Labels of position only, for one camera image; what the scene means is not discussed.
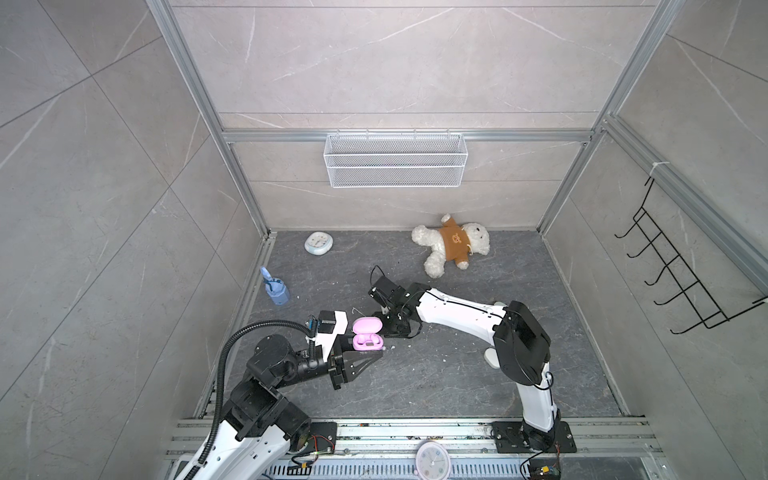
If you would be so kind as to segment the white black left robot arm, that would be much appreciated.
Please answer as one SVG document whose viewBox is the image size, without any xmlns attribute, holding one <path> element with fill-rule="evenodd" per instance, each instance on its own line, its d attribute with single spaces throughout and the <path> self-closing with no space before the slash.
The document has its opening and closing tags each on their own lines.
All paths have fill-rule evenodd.
<svg viewBox="0 0 768 480">
<path fill-rule="evenodd" d="M 258 479 L 272 464 L 290 456 L 295 467 L 312 466 L 321 455 L 322 436 L 312 432 L 311 419 L 281 388 L 328 376 L 334 388 L 354 380 L 380 350 L 358 351 L 342 320 L 316 318 L 307 324 L 287 320 L 251 323 L 225 343 L 218 362 L 216 386 L 223 388 L 232 347 L 260 328 L 296 330 L 307 347 L 295 350 L 279 334 L 261 339 L 246 372 L 226 398 L 215 400 L 213 420 L 205 442 L 180 473 L 182 479 Z"/>
</svg>

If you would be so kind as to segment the pink oval earbud case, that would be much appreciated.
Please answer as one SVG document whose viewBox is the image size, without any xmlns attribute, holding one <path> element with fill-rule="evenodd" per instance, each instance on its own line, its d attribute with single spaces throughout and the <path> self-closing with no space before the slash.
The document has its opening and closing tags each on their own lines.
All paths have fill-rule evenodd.
<svg viewBox="0 0 768 480">
<path fill-rule="evenodd" d="M 378 317 L 360 317 L 353 322 L 352 345 L 355 351 L 381 351 L 384 340 L 379 332 L 383 322 Z"/>
</svg>

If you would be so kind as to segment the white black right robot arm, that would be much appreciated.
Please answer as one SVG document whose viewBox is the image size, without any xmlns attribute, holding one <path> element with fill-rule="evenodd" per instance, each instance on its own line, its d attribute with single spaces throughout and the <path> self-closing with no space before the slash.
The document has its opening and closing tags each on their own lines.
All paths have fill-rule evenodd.
<svg viewBox="0 0 768 480">
<path fill-rule="evenodd" d="M 369 296 L 381 306 L 374 316 L 382 322 L 383 337 L 412 339 L 411 324 L 416 322 L 485 341 L 486 362 L 517 385 L 523 407 L 521 441 L 539 451 L 554 446 L 561 416 L 552 394 L 551 338 L 525 304 L 481 304 L 422 283 L 404 288 L 385 274 L 370 280 Z"/>
</svg>

